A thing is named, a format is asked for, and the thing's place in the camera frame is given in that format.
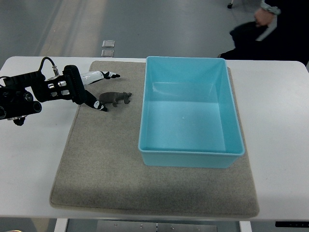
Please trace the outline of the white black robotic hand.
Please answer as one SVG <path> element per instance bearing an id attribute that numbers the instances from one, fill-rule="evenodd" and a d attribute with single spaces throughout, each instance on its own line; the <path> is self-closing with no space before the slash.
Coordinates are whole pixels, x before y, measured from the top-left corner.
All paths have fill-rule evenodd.
<path id="1" fill-rule="evenodd" d="M 78 68 L 75 65 L 65 66 L 63 72 L 64 75 L 69 75 L 72 84 L 75 85 L 75 93 L 78 99 L 74 102 L 78 105 L 85 103 L 87 106 L 93 109 L 107 112 L 108 108 L 105 107 L 105 103 L 98 100 L 92 93 L 85 89 L 86 85 L 90 85 L 101 81 L 103 79 L 115 79 L 119 78 L 120 75 L 109 71 L 91 71 L 80 74 Z"/>

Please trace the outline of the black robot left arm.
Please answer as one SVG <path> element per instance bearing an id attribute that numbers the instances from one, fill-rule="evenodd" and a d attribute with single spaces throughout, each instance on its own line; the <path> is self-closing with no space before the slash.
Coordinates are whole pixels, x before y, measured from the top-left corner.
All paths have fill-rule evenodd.
<path id="1" fill-rule="evenodd" d="M 42 103 L 56 100 L 68 100 L 74 103 L 79 99 L 79 89 L 83 86 L 78 68 L 74 65 L 64 67 L 58 72 L 54 61 L 43 57 L 36 71 L 15 76 L 2 76 L 0 86 L 0 118 L 11 120 L 22 126 L 28 115 L 40 113 Z"/>

